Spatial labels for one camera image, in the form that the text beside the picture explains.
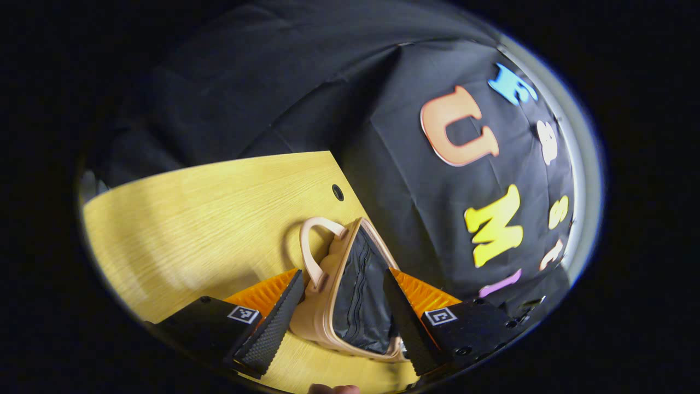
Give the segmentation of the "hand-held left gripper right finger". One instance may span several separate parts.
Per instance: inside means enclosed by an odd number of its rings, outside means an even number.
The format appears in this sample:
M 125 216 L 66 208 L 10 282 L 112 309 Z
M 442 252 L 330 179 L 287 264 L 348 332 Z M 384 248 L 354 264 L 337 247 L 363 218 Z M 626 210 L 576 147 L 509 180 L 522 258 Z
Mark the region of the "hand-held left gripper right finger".
M 525 330 L 539 299 L 515 314 L 483 298 L 462 301 L 430 284 L 387 269 L 383 291 L 415 373 L 438 378 L 484 361 Z

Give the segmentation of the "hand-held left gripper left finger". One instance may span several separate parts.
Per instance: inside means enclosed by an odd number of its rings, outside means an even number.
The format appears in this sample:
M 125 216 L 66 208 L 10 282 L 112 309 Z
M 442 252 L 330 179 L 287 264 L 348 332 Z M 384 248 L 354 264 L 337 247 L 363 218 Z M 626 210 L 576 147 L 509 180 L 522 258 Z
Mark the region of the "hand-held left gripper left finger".
M 292 269 L 223 300 L 201 296 L 145 325 L 196 361 L 259 379 L 272 364 L 303 292 L 303 273 Z

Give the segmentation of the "pink suitcase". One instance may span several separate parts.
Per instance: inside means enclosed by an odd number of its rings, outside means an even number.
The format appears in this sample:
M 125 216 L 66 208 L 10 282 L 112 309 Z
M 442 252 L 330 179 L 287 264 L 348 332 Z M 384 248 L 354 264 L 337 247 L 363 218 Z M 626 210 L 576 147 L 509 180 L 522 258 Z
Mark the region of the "pink suitcase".
M 310 249 L 310 232 L 315 227 L 334 236 L 320 261 Z M 385 272 L 398 269 L 398 265 L 372 222 L 360 217 L 343 226 L 324 217 L 311 217 L 300 229 L 300 246 L 310 280 L 290 320 L 290 331 L 350 356 L 407 362 L 383 291 Z

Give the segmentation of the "black backdrop cloth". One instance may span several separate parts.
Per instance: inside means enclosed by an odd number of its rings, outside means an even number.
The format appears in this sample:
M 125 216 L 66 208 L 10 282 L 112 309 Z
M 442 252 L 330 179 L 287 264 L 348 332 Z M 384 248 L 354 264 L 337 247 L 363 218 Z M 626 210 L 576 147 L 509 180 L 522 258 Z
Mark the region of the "black backdrop cloth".
M 243 0 L 136 78 L 89 168 L 110 189 L 329 150 L 396 262 L 528 323 L 573 285 L 567 140 L 504 34 L 441 0 Z

